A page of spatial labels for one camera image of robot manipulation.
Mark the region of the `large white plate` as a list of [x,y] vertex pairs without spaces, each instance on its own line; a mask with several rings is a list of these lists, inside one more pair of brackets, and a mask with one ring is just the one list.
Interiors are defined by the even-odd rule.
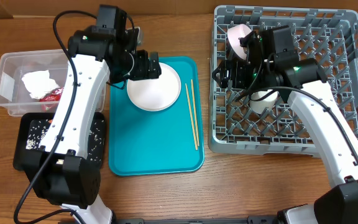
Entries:
[[162,69],[157,79],[127,82],[127,94],[136,107],[146,111],[161,111],[170,107],[181,92],[178,73],[166,63],[159,63]]

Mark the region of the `white cup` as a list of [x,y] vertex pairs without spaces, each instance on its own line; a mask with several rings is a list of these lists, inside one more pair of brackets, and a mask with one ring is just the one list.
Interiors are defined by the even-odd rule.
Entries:
[[[262,98],[262,97],[268,95],[270,92],[272,92],[271,95],[269,95],[268,97],[266,97],[263,100],[257,101],[259,98]],[[277,98],[278,98],[278,93],[274,90],[255,92],[251,95],[250,108],[254,112],[256,112],[258,114],[262,114],[262,112],[265,109],[271,110],[273,108]]]

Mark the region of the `white bowl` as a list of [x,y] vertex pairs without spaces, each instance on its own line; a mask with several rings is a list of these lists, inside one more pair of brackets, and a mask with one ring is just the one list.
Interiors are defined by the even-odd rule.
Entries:
[[239,24],[227,30],[227,39],[231,49],[241,59],[245,60],[247,55],[241,46],[240,38],[247,37],[251,33],[251,29],[245,24]]

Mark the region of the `white rice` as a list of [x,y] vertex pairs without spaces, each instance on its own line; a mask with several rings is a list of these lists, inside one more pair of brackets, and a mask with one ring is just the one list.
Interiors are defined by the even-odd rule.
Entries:
[[[27,135],[26,149],[37,149],[46,135],[52,119],[35,119],[31,121]],[[87,160],[97,167],[101,167],[106,137],[106,122],[104,119],[94,119],[88,134]]]

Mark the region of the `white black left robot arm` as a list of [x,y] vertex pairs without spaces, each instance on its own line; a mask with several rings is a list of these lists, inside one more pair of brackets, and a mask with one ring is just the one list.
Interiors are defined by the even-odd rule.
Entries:
[[161,75],[158,55],[137,49],[140,30],[126,11],[100,5],[96,23],[76,31],[61,48],[68,59],[64,90],[52,123],[37,149],[21,154],[28,192],[48,200],[79,223],[115,223],[99,196],[101,174],[88,160],[88,138],[105,85]]

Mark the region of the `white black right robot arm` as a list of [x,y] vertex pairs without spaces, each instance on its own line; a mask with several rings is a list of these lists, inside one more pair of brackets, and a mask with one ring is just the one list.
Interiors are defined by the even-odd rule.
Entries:
[[279,211],[273,222],[358,223],[358,139],[323,67],[299,58],[288,26],[255,32],[239,24],[227,30],[227,41],[235,56],[213,71],[216,83],[239,89],[252,108],[278,93],[301,119],[328,173],[328,192],[312,204]]

